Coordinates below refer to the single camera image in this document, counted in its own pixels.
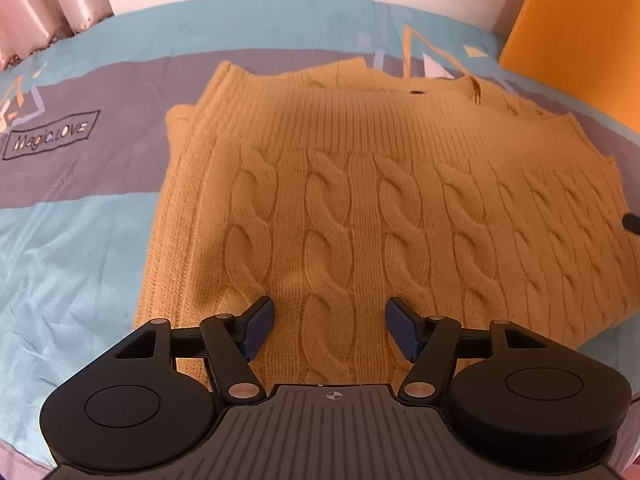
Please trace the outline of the mustard cable-knit cardigan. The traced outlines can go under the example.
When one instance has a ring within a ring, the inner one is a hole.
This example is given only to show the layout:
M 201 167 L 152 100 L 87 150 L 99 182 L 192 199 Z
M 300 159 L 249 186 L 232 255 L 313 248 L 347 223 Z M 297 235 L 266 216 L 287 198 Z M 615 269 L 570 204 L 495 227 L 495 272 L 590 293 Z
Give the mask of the mustard cable-knit cardigan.
M 574 117 L 488 81 L 223 62 L 166 128 L 134 320 L 194 326 L 268 296 L 265 385 L 400 384 L 390 297 L 572 348 L 639 310 L 616 163 Z

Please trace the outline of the teal and grey bed sheet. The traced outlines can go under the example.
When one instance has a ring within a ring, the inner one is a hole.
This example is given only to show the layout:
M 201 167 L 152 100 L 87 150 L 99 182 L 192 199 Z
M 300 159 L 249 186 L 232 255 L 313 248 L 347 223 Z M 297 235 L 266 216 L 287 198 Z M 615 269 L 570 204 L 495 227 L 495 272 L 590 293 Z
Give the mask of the teal and grey bed sheet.
M 192 0 L 115 16 L 1 76 L 1 474 L 40 479 L 46 396 L 129 333 L 168 159 L 164 118 L 218 63 L 278 74 L 359 56 L 495 81 L 572 113 L 639 205 L 639 136 L 498 65 L 478 28 L 371 0 Z

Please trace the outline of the orange headboard panel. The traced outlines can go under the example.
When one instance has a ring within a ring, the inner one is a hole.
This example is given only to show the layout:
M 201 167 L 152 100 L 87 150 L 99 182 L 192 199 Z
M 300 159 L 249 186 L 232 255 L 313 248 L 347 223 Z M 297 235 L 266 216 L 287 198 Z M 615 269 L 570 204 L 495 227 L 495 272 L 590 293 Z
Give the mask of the orange headboard panel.
M 524 0 L 499 64 L 639 130 L 639 0 Z

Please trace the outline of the pink floral curtain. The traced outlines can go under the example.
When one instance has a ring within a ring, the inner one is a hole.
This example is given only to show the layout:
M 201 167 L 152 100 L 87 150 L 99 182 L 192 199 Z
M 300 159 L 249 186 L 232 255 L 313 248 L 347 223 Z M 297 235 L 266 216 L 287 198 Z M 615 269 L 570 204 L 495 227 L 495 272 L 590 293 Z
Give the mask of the pink floral curtain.
M 5 70 L 112 15 L 110 0 L 1 0 L 1 67 Z

